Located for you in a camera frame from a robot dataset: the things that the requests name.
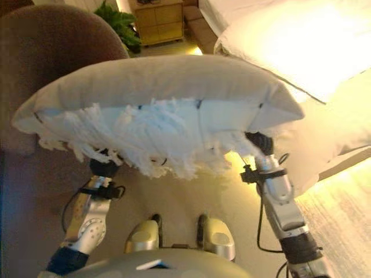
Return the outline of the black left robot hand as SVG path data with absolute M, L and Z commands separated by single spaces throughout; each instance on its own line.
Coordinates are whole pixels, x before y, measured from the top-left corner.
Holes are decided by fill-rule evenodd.
M 113 178 L 116 175 L 119 166 L 113 160 L 109 160 L 108 163 L 102 163 L 96 159 L 91 159 L 89 162 L 89 168 L 93 175 Z

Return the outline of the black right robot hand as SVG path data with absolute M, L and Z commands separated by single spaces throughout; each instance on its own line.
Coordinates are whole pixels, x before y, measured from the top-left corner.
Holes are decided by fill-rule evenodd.
M 265 156 L 274 154 L 274 141 L 271 137 L 259 132 L 245 133 L 245 137 L 258 147 Z

